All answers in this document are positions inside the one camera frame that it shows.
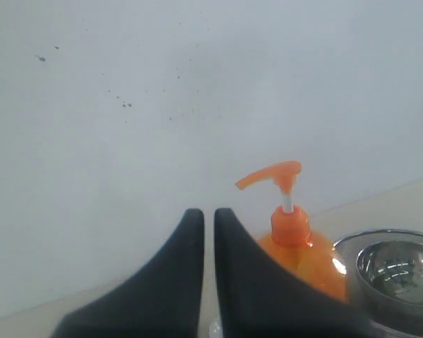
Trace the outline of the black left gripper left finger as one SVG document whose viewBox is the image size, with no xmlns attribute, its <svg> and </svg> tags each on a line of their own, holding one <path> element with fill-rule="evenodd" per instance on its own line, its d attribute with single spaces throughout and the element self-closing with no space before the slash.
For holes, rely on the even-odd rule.
<svg viewBox="0 0 423 338">
<path fill-rule="evenodd" d="M 53 337 L 197 337 L 204 214 L 186 210 L 155 256 L 115 289 L 66 314 Z"/>
</svg>

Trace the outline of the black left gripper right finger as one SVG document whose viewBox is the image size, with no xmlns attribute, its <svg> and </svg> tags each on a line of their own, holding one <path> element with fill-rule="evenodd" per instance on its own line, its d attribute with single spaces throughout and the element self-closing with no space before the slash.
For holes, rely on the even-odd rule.
<svg viewBox="0 0 423 338">
<path fill-rule="evenodd" d="M 379 337 L 362 311 L 273 261 L 230 208 L 214 214 L 214 262 L 225 337 Z"/>
</svg>

